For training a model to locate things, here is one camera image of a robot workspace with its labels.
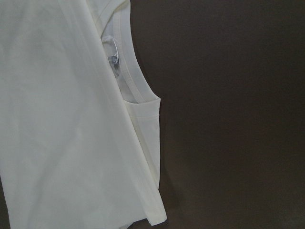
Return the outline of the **cream long sleeve cat shirt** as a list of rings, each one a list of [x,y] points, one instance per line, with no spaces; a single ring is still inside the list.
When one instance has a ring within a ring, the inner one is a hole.
[[[160,98],[128,0],[0,3],[0,176],[13,229],[166,221]]]

